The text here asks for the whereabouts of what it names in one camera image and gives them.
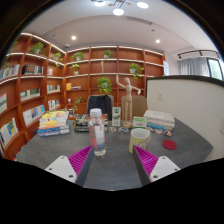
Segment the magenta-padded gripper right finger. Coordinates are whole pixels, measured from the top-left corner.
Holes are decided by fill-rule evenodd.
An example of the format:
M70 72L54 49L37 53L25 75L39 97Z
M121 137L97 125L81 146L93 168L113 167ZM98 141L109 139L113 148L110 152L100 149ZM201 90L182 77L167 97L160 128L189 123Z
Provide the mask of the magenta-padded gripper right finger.
M133 146L132 155L143 186L180 170L168 157L157 157L136 145Z

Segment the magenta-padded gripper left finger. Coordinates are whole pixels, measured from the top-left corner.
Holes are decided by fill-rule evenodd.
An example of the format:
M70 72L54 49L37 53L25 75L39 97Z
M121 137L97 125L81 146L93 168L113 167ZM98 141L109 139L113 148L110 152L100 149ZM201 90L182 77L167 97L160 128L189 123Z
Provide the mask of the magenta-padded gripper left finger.
M46 171L65 180L83 186L94 156L94 147L88 146L66 157L59 156Z

